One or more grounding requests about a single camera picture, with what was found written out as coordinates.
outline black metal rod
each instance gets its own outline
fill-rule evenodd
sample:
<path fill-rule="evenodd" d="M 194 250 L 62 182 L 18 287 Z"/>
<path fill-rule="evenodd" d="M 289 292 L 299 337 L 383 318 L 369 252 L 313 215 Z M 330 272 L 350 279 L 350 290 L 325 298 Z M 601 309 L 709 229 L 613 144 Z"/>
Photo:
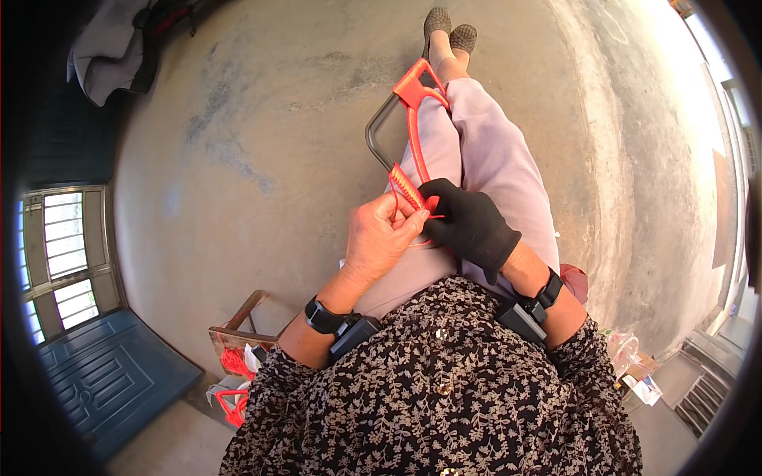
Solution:
<path fill-rule="evenodd" d="M 367 142 L 368 148 L 389 172 L 391 172 L 394 168 L 394 161 L 390 160 L 389 157 L 383 153 L 383 150 L 381 150 L 381 147 L 379 146 L 378 138 L 376 135 L 398 103 L 399 96 L 392 93 L 392 95 L 386 99 L 386 102 L 383 104 L 383 106 L 381 106 L 376 114 L 373 115 L 373 119 L 371 119 L 368 125 L 365 126 L 365 142 Z"/>

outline black wrist strap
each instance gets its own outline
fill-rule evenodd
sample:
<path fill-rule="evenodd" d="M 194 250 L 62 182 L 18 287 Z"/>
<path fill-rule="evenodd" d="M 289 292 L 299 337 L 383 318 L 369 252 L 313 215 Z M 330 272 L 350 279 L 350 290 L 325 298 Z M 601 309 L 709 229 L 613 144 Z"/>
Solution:
<path fill-rule="evenodd" d="M 556 274 L 550 266 L 548 266 L 548 271 L 550 272 L 548 283 L 537 293 L 537 296 L 535 297 L 543 309 L 547 309 L 555 304 L 556 299 L 559 298 L 561 286 L 564 285 L 564 282 L 561 281 L 559 275 Z"/>
<path fill-rule="evenodd" d="M 320 334 L 336 334 L 354 314 L 334 314 L 317 301 L 317 295 L 304 306 L 307 324 Z"/>

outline wooden chair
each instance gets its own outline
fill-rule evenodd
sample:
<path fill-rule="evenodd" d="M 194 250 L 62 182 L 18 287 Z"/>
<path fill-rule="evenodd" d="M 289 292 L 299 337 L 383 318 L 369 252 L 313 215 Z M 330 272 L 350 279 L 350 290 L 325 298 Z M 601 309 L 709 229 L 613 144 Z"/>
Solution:
<path fill-rule="evenodd" d="M 209 338 L 212 340 L 212 345 L 214 345 L 214 351 L 217 353 L 218 359 L 222 358 L 225 347 L 229 349 L 243 349 L 246 347 L 246 344 L 249 344 L 252 347 L 262 345 L 266 350 L 269 350 L 277 342 L 278 337 L 280 337 L 283 331 L 278 333 L 277 336 L 257 334 L 254 319 L 251 318 L 251 311 L 264 302 L 269 295 L 269 292 L 257 289 L 246 299 L 246 302 L 243 303 L 243 306 L 235 313 L 233 319 L 228 324 L 224 327 L 212 326 L 209 328 Z M 246 318 L 248 318 L 248 323 L 251 325 L 253 332 L 238 330 Z M 225 369 L 225 373 L 228 375 L 238 375 L 230 372 L 228 369 Z"/>

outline black glove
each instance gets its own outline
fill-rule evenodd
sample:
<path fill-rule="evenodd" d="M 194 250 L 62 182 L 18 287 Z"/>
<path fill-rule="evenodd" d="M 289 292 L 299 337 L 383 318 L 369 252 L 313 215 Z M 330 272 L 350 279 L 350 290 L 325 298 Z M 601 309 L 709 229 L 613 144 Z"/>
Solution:
<path fill-rule="evenodd" d="M 424 233 L 481 267 L 487 283 L 496 284 L 498 273 L 516 248 L 521 233 L 506 225 L 486 193 L 466 192 L 446 178 L 426 182 L 419 190 L 424 198 L 438 195 L 439 204 L 431 215 L 444 215 L 441 219 L 426 220 Z"/>

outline floral blouse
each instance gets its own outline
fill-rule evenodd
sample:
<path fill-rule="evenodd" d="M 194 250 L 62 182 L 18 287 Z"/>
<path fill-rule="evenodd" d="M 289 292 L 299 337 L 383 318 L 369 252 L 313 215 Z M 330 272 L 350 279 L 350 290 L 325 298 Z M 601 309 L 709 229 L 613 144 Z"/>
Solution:
<path fill-rule="evenodd" d="M 640 474 L 595 322 L 547 353 L 497 307 L 449 276 L 327 369 L 273 348 L 219 473 Z"/>

